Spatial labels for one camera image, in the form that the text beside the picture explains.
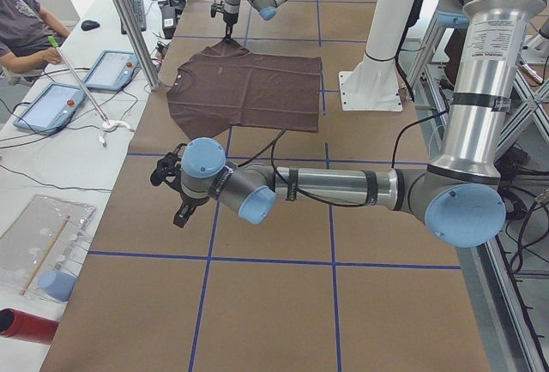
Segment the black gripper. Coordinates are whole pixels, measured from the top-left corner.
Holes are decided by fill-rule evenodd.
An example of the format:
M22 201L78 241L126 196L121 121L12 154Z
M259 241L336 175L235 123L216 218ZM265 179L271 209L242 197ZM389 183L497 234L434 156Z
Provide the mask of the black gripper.
M196 209L209 201L209 196L206 192L183 189L180 192L180 197L182 203L179 210L174 214L173 224L179 228L184 228Z
M224 40L231 40L233 27L238 23L238 14L225 13L223 21L226 24Z

